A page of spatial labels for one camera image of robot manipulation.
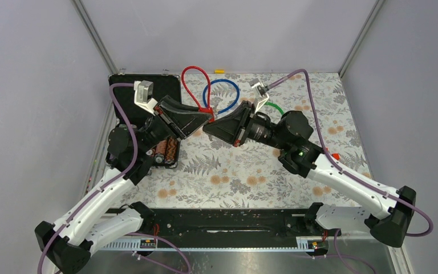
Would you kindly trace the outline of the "green cable lock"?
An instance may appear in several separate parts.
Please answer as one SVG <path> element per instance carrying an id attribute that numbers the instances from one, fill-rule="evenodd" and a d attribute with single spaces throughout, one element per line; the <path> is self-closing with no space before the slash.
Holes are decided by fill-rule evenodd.
<path id="1" fill-rule="evenodd" d="M 278 106 L 277 104 L 275 104 L 275 103 L 271 103 L 271 102 L 266 102 L 265 103 L 265 105 L 266 106 L 269 106 L 269 107 L 273 107 L 273 108 L 275 108 L 281 115 L 283 115 L 284 114 L 284 111 L 283 111 L 283 109 L 281 109 L 281 107 L 280 106 Z"/>

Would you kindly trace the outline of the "blue cable lock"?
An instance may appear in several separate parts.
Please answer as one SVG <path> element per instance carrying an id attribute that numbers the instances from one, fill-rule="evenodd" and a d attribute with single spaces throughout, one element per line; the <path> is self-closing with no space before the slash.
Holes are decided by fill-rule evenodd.
<path id="1" fill-rule="evenodd" d="M 210 90 L 211 86 L 213 84 L 216 84 L 216 83 L 227 83 L 227 84 L 231 85 L 234 88 L 234 90 L 236 91 L 236 97 L 235 97 L 234 101 L 232 101 L 226 108 L 223 108 L 222 110 L 217 111 L 218 114 L 223 114 L 225 112 L 230 111 L 238 103 L 239 98 L 240 98 L 240 88 L 236 83 L 234 83 L 233 81 L 228 80 L 228 79 L 216 79 L 216 80 L 211 81 L 210 85 L 206 85 L 203 89 L 203 92 L 202 92 L 202 102 L 205 105 L 205 107 L 209 107 L 209 105 L 210 105 L 210 103 L 207 100 L 207 93 Z"/>

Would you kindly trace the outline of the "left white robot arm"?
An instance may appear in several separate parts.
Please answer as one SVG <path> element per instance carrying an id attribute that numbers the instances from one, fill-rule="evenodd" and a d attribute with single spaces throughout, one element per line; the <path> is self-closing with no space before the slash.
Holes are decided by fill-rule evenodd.
<path id="1" fill-rule="evenodd" d="M 151 116 L 134 127 L 119 101 L 115 97 L 112 101 L 124 126 L 114 128 L 109 135 L 111 167 L 62 217 L 36 226 L 35 235 L 42 252 L 37 273 L 43 272 L 45 263 L 52 264 L 59 273 L 78 273 L 102 246 L 131 232 L 150 233 L 153 217 L 134 208 L 109 221 L 98 220 L 118 198 L 145 178 L 153 166 L 149 150 L 170 137 L 184 140 L 213 119 L 213 114 L 203 108 L 187 106 L 166 96 L 160 101 L 139 102 Z"/>

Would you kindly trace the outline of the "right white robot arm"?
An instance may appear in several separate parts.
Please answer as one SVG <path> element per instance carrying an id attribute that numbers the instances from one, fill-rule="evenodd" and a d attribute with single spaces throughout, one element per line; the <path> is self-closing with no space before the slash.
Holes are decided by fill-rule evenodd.
<path id="1" fill-rule="evenodd" d="M 204 132 L 234 147 L 248 140 L 280 150 L 282 166 L 293 175 L 322 183 L 356 201 L 359 207 L 313 203 L 304 216 L 305 230 L 312 235 L 336 230 L 369 233 L 394 248 L 403 245 L 413 217 L 416 192 L 378 183 L 346 167 L 309 137 L 313 128 L 301 111 L 288 111 L 278 123 L 254 106 L 242 102 L 229 115 L 207 123 Z"/>

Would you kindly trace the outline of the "floral table mat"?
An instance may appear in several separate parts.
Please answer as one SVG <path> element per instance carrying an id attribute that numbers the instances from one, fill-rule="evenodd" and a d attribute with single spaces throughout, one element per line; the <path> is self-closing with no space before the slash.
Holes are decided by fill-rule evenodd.
<path id="1" fill-rule="evenodd" d="M 269 102 L 298 110 L 309 122 L 319 119 L 327 148 L 340 161 L 370 177 L 341 79 L 336 73 L 297 74 L 270 91 Z M 262 111 L 278 122 L 273 107 Z M 114 207 L 143 202 L 153 208 L 306 208 L 313 202 L 354 206 L 355 202 L 322 183 L 287 172 L 280 151 L 256 142 L 234 148 L 197 130 L 180 143 L 176 168 L 153 168 Z"/>

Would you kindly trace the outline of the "black poker chip case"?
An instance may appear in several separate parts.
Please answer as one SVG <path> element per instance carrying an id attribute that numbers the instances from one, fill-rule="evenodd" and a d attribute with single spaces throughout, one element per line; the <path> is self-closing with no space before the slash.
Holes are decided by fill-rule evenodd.
<path id="1" fill-rule="evenodd" d="M 110 85 L 115 83 L 130 83 L 134 84 L 135 81 L 147 80 L 153 83 L 152 97 L 156 100 L 160 100 L 165 96 L 170 96 L 172 99 L 182 102 L 181 98 L 181 84 L 179 79 L 175 75 L 160 75 L 160 74 L 113 74 L 109 76 L 108 82 Z M 135 91 L 133 87 L 116 87 L 113 90 L 113 94 L 125 112 L 131 125 L 140 128 L 144 125 L 145 121 L 151 117 L 151 114 L 135 105 L 133 97 Z M 170 149 L 170 145 L 167 144 L 167 149 L 164 154 L 163 163 L 155 163 L 155 167 L 164 168 L 176 168 L 179 163 L 179 151 L 180 142 L 175 142 L 175 148 Z"/>

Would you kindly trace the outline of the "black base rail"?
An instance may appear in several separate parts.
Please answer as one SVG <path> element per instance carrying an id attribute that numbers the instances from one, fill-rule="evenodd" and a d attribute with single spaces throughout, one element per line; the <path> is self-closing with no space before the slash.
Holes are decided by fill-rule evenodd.
<path id="1" fill-rule="evenodd" d="M 181 249 L 300 249 L 300 240 L 326 241 L 326 230 L 306 209 L 164 209 L 145 216 L 139 233 Z"/>

